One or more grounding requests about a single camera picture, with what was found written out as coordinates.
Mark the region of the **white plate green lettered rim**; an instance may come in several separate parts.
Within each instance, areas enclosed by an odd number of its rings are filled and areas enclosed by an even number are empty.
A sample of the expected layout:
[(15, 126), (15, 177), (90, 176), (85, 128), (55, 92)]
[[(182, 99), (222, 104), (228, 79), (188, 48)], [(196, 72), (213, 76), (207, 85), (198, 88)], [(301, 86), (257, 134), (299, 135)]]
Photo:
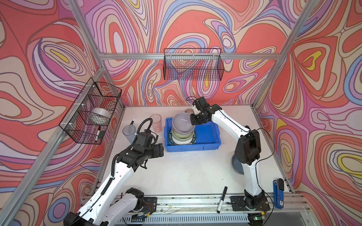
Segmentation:
[(189, 138), (177, 138), (173, 135), (172, 130), (170, 130), (167, 139), (172, 146), (194, 145), (196, 143), (197, 136), (196, 133), (193, 132)]

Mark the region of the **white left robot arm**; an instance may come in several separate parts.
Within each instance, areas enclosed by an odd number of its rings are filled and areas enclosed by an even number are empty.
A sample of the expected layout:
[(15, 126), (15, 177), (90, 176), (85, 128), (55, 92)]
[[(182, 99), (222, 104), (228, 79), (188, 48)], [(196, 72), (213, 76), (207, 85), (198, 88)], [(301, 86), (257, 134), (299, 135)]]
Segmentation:
[(164, 148), (157, 143), (157, 134), (151, 130), (138, 132), (135, 140), (112, 160), (111, 172), (89, 201), (78, 212), (69, 212), (65, 226), (113, 226), (129, 212), (144, 212), (147, 204), (144, 193), (136, 188), (128, 189), (122, 198), (114, 199), (126, 181), (151, 158), (164, 155)]

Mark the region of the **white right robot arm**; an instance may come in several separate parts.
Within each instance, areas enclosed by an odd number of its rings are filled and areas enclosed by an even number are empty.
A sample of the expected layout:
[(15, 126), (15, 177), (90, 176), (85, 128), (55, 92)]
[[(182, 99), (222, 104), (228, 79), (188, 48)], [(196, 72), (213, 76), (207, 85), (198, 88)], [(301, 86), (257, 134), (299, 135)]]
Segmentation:
[(209, 121), (217, 124), (228, 132), (236, 141), (234, 155), (241, 163), (246, 178), (245, 203), (249, 209), (254, 209), (265, 198), (265, 193), (259, 185), (257, 178), (257, 162), (261, 153), (260, 134), (257, 130), (251, 130), (242, 126), (217, 104), (210, 105), (204, 97), (193, 101), (194, 113), (191, 124), (202, 125)]

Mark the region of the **green ceramic bowl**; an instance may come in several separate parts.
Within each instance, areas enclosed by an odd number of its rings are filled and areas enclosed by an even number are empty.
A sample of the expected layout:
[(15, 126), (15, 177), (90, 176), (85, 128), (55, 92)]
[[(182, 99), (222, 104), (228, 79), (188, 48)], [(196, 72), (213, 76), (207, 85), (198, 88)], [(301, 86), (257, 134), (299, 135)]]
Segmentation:
[(180, 134), (180, 133), (176, 132), (175, 130), (172, 130), (172, 137), (173, 137), (173, 139), (175, 139), (177, 141), (190, 140), (190, 139), (193, 139), (195, 136), (196, 136), (196, 133), (194, 131), (192, 133)]

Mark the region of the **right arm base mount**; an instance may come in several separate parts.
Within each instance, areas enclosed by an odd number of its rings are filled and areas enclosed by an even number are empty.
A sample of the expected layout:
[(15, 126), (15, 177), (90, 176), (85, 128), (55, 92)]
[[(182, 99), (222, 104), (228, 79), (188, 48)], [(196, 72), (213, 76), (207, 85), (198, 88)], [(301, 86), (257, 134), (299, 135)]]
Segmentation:
[(268, 212), (271, 210), (269, 202), (265, 196), (257, 198), (231, 196), (230, 200), (233, 211)]

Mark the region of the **grey purple bowl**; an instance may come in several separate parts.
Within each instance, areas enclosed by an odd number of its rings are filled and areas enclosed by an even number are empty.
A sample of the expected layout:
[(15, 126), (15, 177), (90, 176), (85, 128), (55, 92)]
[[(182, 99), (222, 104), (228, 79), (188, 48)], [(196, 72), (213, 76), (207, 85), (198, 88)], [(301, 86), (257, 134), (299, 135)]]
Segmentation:
[(195, 125), (191, 123), (190, 114), (181, 112), (172, 118), (172, 128), (177, 133), (186, 135), (195, 130)]

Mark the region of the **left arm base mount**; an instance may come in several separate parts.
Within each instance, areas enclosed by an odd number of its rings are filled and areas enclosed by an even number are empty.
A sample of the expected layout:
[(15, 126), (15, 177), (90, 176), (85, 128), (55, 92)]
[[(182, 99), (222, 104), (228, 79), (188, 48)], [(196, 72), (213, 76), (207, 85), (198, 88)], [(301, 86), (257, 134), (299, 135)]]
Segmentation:
[(144, 214), (152, 214), (156, 211), (157, 197), (145, 197), (144, 193), (136, 188), (128, 189), (125, 194), (131, 194), (136, 198), (136, 205), (132, 212), (143, 212)]

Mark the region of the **dark blue ceramic bowl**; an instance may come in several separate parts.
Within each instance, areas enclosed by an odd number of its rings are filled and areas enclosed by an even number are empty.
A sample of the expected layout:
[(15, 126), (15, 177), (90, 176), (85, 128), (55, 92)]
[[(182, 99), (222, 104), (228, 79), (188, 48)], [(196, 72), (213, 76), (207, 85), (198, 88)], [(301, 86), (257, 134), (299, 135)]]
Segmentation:
[(232, 167), (238, 174), (244, 175), (242, 163), (236, 158), (235, 155), (232, 156)]

